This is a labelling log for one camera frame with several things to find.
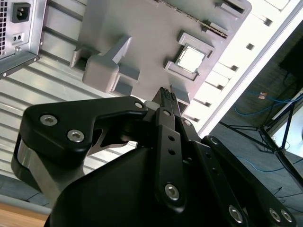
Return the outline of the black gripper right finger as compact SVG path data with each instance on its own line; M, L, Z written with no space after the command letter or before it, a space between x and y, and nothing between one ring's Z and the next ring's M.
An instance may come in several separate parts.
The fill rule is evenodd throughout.
M216 211L209 227L295 227L292 213L217 138L201 139L169 94L182 148L204 175Z

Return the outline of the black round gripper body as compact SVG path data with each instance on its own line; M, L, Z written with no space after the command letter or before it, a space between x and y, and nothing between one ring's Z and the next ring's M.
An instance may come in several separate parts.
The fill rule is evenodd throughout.
M228 218L197 164L197 145L186 149L183 164L187 202L175 213L156 199L155 154L132 151L75 181L59 196L51 227L226 227Z

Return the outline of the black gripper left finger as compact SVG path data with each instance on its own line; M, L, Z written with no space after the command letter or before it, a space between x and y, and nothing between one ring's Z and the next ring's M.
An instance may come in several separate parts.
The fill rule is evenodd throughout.
M56 204L75 181L132 151L155 154L156 199L184 211L181 136L169 92L151 102L133 96L33 105L23 114L12 169Z

